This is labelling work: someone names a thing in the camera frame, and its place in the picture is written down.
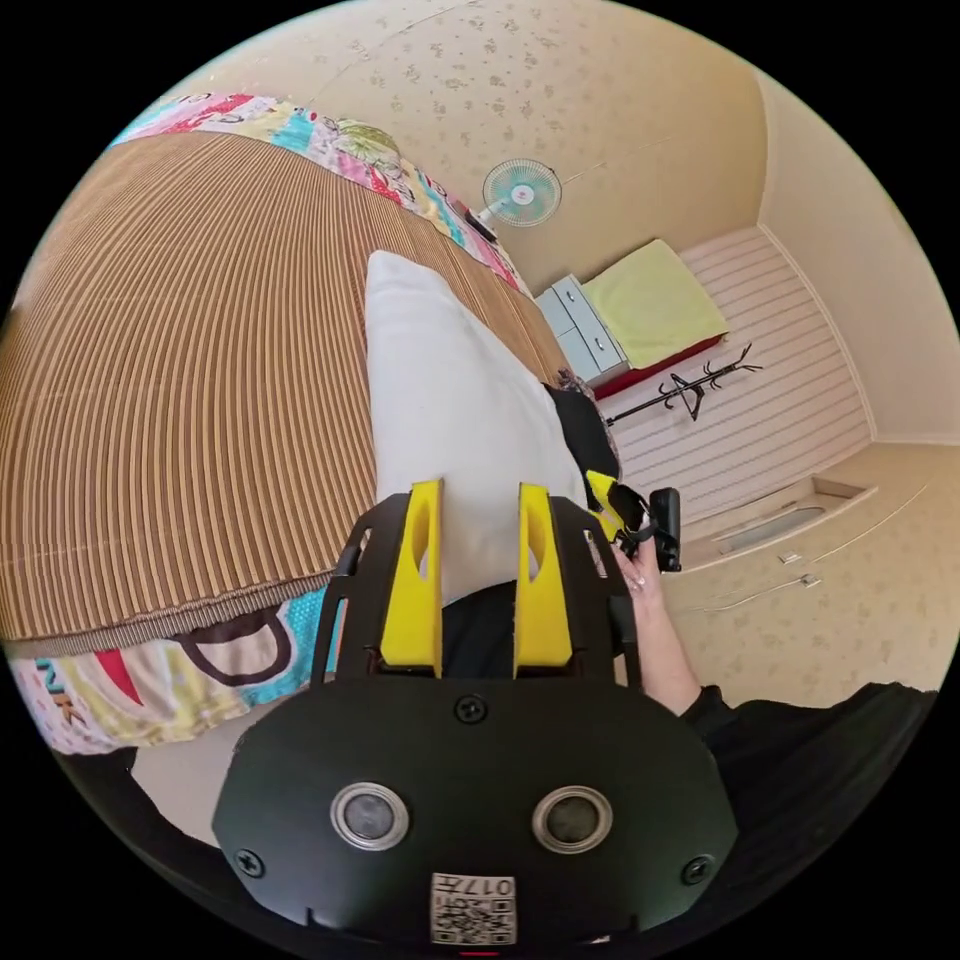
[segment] colorful quilt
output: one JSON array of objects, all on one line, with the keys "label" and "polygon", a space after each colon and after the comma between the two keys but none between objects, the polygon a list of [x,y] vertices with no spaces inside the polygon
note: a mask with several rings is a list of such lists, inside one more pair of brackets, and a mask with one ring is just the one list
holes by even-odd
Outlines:
[{"label": "colorful quilt", "polygon": [[[309,683],[324,593],[181,637],[8,665],[40,734],[61,753],[192,740]],[[335,665],[331,644],[327,672]]]},{"label": "colorful quilt", "polygon": [[444,236],[532,297],[510,257],[457,212],[456,198],[400,155],[392,138],[357,120],[321,116],[274,97],[203,93],[152,107],[110,146],[166,133],[233,133],[292,150],[429,220]]}]

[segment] cabinet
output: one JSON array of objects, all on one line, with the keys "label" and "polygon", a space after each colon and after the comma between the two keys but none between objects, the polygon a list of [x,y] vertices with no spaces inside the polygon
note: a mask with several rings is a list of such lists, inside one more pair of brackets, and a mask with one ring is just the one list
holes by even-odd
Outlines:
[{"label": "cabinet", "polygon": [[570,369],[591,386],[630,369],[620,344],[603,325],[583,287],[572,274],[558,280],[537,297],[563,350]]}]

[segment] yellow towel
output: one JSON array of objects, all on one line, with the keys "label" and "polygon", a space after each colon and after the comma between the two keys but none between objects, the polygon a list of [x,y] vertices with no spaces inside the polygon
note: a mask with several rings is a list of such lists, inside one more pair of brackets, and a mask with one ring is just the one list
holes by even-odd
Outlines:
[{"label": "yellow towel", "polygon": [[583,288],[637,370],[730,332],[717,305],[663,240],[634,250]]}]

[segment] coat rack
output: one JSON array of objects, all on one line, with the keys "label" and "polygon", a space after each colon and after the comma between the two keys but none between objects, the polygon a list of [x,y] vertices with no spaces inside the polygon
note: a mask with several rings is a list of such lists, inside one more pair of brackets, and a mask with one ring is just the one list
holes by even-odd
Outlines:
[{"label": "coat rack", "polygon": [[[612,427],[618,420],[623,420],[624,417],[630,417],[635,413],[639,413],[641,410],[646,410],[647,407],[656,406],[658,403],[662,403],[668,410],[673,409],[673,404],[670,402],[674,397],[680,397],[683,400],[683,405],[687,408],[687,413],[690,414],[690,419],[696,422],[697,417],[700,415],[700,404],[703,402],[705,396],[704,385],[709,384],[711,390],[720,390],[722,385],[717,381],[721,377],[729,376],[731,373],[735,373],[738,370],[749,370],[751,373],[762,370],[763,367],[757,366],[751,363],[744,363],[744,360],[747,358],[747,354],[750,352],[750,348],[753,346],[752,343],[748,343],[743,348],[743,353],[740,354],[738,360],[734,360],[733,363],[728,363],[725,367],[721,367],[719,370],[710,369],[710,361],[708,360],[703,366],[703,372],[706,376],[701,377],[699,380],[694,380],[689,382],[684,380],[683,377],[677,376],[675,373],[671,373],[670,376],[673,379],[674,387],[672,390],[665,389],[664,384],[660,384],[660,396],[654,397],[653,400],[648,400],[646,403],[641,403],[637,407],[631,407],[629,410],[625,410],[623,413],[618,413],[615,417],[607,417],[607,426]],[[693,403],[690,402],[690,397],[688,394],[693,394]]]}]

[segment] bamboo mat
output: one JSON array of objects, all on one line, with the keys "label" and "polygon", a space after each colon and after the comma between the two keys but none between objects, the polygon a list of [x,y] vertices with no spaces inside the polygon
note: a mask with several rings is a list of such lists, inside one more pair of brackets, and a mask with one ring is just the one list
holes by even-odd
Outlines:
[{"label": "bamboo mat", "polygon": [[373,502],[377,249],[436,270],[555,381],[536,304],[389,199],[228,134],[100,158],[0,343],[8,656],[130,646],[326,582]]}]

